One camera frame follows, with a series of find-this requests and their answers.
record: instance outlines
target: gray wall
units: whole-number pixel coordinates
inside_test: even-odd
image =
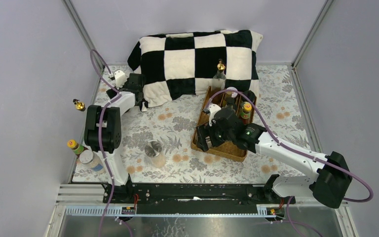
[[[250,29],[264,35],[258,62],[291,62],[325,0],[73,0],[108,63],[126,62],[140,37]]]
[[[324,151],[374,189],[352,204],[358,233],[379,236],[379,1],[335,1],[298,71]],[[356,181],[347,193],[367,195]]]
[[[0,236],[42,236],[96,75],[62,1],[0,0]]]

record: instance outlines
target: gold bottle cap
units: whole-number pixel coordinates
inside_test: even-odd
[[[83,110],[83,108],[85,108],[85,104],[83,102],[76,102],[75,107],[77,110]]]
[[[72,139],[68,141],[69,148],[75,148],[76,145],[77,145],[77,142],[75,140]]]
[[[249,102],[245,102],[245,104],[243,104],[243,110],[249,112],[252,110],[252,105],[249,104]]]
[[[74,99],[74,100],[73,100],[73,103],[75,104],[75,108],[76,108],[77,110],[80,110],[80,111],[84,111],[84,110],[85,110],[85,103],[80,102],[80,101],[77,100],[77,99]]]
[[[219,59],[219,64],[217,64],[217,69],[219,71],[224,71],[226,69],[226,66],[223,64],[223,61]]]

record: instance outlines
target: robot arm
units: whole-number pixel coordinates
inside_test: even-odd
[[[100,158],[103,157],[98,142],[98,128],[102,126],[102,146],[104,151],[108,152],[106,154],[107,162],[116,185],[124,185],[128,180],[128,173],[121,159],[121,149],[119,149],[121,142],[121,116],[134,106],[141,105],[144,85],[145,77],[143,75],[130,74],[127,82],[119,89],[121,98],[108,105],[105,110],[103,124],[98,124],[102,111],[101,106],[91,105],[88,107],[86,113],[85,144],[90,146],[92,151],[97,152]]]
[[[280,197],[314,197],[322,204],[338,208],[351,183],[352,178],[323,163],[305,158],[280,146],[268,131],[257,124],[244,125],[231,108],[221,109],[211,104],[208,108],[209,122],[197,127],[197,146],[204,152],[218,147],[225,141],[231,141],[238,148],[257,154],[273,157],[297,169],[305,176],[284,177],[272,175],[267,181],[272,190]],[[333,163],[349,170],[343,156],[332,152],[330,156],[306,150],[278,138],[280,143],[310,154],[321,160]]]

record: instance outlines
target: floral tablecloth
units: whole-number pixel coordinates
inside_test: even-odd
[[[128,76],[128,66],[110,66]],[[296,95],[286,66],[257,66],[260,94],[257,107],[263,113],[269,127],[278,136],[294,144],[309,148],[304,120],[300,114]],[[95,99],[96,105],[109,100],[101,83]],[[184,95],[159,107],[140,112],[130,109],[121,118],[122,160],[133,182],[156,183],[265,183],[272,174],[297,176],[301,173],[271,157],[248,152],[244,162],[213,156],[190,148],[194,127],[205,95]],[[262,125],[259,117],[254,122]],[[158,140],[163,145],[166,164],[155,168],[145,161],[144,145]],[[73,175],[73,182],[106,182],[106,173],[96,174],[80,162]]]

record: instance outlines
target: black and white pillow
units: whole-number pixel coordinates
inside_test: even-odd
[[[206,93],[219,59],[226,64],[226,87],[257,95],[256,50],[262,38],[249,30],[147,36],[139,40],[127,62],[135,73],[146,76],[143,93],[147,107],[183,94]]]

